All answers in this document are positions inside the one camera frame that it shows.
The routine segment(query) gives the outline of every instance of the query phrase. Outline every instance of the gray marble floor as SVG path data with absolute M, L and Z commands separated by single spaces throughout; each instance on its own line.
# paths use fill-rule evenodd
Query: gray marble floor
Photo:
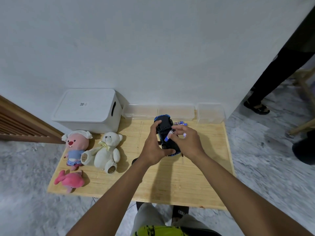
M 285 132 L 311 119 L 307 102 L 287 84 L 265 100 L 271 113 L 256 115 L 240 104 L 226 121 L 237 177 L 315 234 L 315 167 L 298 161 Z M 96 201 L 47 194 L 63 145 L 0 142 L 0 235 L 65 235 Z M 167 224 L 171 208 L 157 205 Z M 129 235 L 137 212 L 131 202 L 116 235 Z M 222 210 L 190 214 L 224 236 L 243 235 Z

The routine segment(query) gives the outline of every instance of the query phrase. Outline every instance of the pink plush toy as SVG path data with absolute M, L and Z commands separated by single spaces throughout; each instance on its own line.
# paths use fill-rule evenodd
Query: pink plush toy
M 67 193 L 71 193 L 73 188 L 79 188 L 84 185 L 82 171 L 80 170 L 78 172 L 72 172 L 65 175 L 65 170 L 62 170 L 59 172 L 54 184 L 57 185 L 59 182 L 61 182 L 63 186 L 67 187 Z
M 76 170 L 78 167 L 83 166 L 81 163 L 81 155 L 89 146 L 89 139 L 93 138 L 89 131 L 73 131 L 70 134 L 62 136 L 61 140 L 65 141 L 68 152 L 65 158 L 68 157 L 67 166 L 70 170 Z

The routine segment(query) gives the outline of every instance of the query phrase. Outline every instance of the stuffed animal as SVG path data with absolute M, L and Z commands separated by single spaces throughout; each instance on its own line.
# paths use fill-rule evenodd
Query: stuffed animal
M 123 139 L 123 136 L 114 132 L 104 134 L 99 142 L 101 147 L 85 151 L 81 156 L 84 165 L 93 165 L 112 174 L 117 169 L 117 162 L 120 160 L 120 153 L 116 146 Z
M 54 184 L 57 185 L 59 182 L 67 188 L 67 193 L 71 193 L 73 188 L 79 188 L 84 185 L 82 178 L 82 171 L 73 172 L 65 175 L 65 170 L 59 172 L 58 177 L 55 179 Z
M 78 167 L 83 166 L 81 163 L 81 155 L 89 146 L 89 139 L 93 138 L 89 131 L 73 131 L 70 134 L 62 136 L 61 140 L 65 141 L 68 152 L 65 158 L 68 157 L 67 166 L 70 170 L 76 170 Z

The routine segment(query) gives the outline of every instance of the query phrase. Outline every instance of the wooden table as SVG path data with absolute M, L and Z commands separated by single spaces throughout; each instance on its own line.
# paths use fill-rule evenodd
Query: wooden table
M 122 118 L 118 133 L 123 140 L 117 147 L 121 159 L 117 164 L 117 171 L 106 174 L 92 166 L 80 167 L 86 184 L 77 188 L 72 195 L 101 197 L 131 166 L 133 159 L 137 158 L 144 146 L 150 132 L 151 120 L 127 120 Z M 188 125 L 197 130 L 202 146 L 206 153 L 220 163 L 225 169 L 235 175 L 230 147 L 226 135 L 225 124 L 197 124 L 194 120 Z M 89 149 L 98 147 L 101 134 L 95 134 L 90 140 Z M 48 192 L 66 194 L 66 189 L 53 181 L 61 170 L 67 170 L 66 159 L 63 158 L 56 168 L 49 183 Z M 201 171 L 186 157 L 184 165 L 181 155 L 165 157 L 159 164 L 149 168 L 142 183 L 139 185 L 134 201 L 152 202 L 169 205 L 194 206 L 213 209 L 226 209 L 218 195 L 209 185 Z

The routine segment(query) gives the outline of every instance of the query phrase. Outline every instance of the white teddy bear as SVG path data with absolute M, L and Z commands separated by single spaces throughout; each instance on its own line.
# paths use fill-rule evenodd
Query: white teddy bear
M 117 169 L 117 162 L 120 160 L 120 153 L 116 146 L 123 139 L 123 136 L 114 132 L 104 134 L 99 142 L 101 147 L 85 151 L 81 155 L 83 165 L 93 165 L 112 174 Z

